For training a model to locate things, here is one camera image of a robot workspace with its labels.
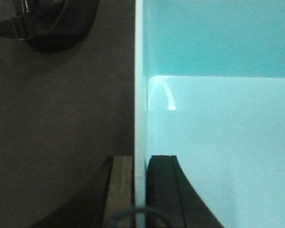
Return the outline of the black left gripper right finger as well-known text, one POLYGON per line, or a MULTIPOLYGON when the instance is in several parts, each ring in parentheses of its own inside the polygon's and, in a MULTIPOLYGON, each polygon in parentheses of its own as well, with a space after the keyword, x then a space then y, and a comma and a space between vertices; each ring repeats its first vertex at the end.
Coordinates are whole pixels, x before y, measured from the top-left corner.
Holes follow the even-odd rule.
POLYGON ((176 156, 151 157, 146 205, 164 214, 173 228, 223 227, 188 181, 176 156))

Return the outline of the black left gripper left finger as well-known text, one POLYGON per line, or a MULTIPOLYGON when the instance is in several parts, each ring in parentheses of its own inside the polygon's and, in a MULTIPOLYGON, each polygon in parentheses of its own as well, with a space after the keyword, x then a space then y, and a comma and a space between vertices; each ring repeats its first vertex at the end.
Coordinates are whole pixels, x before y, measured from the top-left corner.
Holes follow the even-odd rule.
POLYGON ((35 228, 103 228, 133 205, 133 158, 108 156, 89 182, 35 228))

